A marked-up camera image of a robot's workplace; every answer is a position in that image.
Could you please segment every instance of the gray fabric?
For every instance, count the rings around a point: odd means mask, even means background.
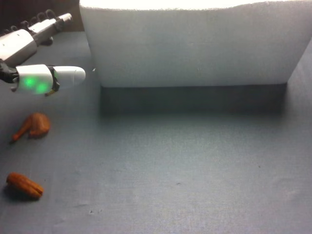
[[[87,80],[49,97],[1,83],[1,234],[310,234],[312,44],[287,87],[102,89],[84,33],[27,64],[75,65]],[[47,137],[11,135],[32,112]],[[36,202],[5,189],[23,173]]]

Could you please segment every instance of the white box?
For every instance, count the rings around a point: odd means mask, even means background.
[[[81,0],[104,87],[286,83],[312,37],[312,1]]]

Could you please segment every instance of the dark brown background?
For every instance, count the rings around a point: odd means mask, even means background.
[[[29,21],[39,12],[51,9],[55,14],[71,13],[74,22],[66,31],[83,31],[79,0],[0,0],[0,31],[12,25],[20,28],[20,22]]]

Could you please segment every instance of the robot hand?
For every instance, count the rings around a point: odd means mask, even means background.
[[[85,71],[79,67],[43,64],[18,66],[36,53],[39,45],[52,44],[52,36],[62,31],[72,20],[70,14],[55,18],[50,10],[46,16],[48,19],[30,27],[24,21],[24,29],[0,37],[0,79],[6,83],[15,83],[16,87],[11,88],[15,93],[48,96],[60,89],[80,84],[85,79]]]

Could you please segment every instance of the styrofoam box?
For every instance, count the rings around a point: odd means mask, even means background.
[[[312,37],[312,0],[81,0],[104,87],[286,83]]]

